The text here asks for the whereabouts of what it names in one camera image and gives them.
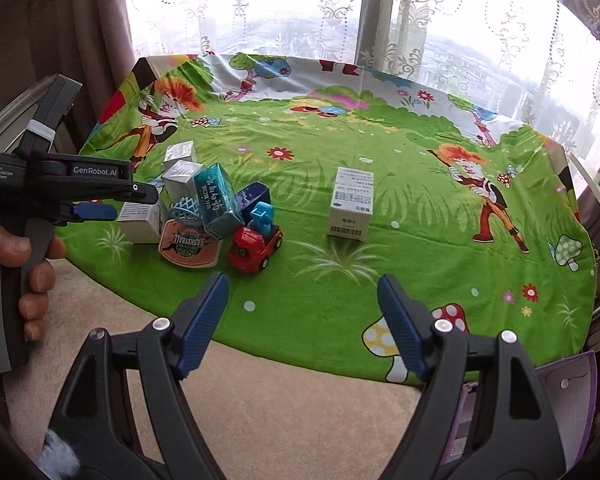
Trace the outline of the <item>person left hand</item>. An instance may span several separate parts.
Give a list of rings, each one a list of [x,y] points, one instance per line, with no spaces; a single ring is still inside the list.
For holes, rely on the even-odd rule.
[[[25,237],[15,236],[0,226],[0,264],[8,268],[23,266],[31,255],[31,243]],[[45,334],[44,316],[48,310],[56,273],[50,260],[66,255],[66,246],[57,236],[50,241],[46,256],[28,275],[28,292],[19,299],[19,311],[24,319],[23,333],[27,341],[40,341]]]

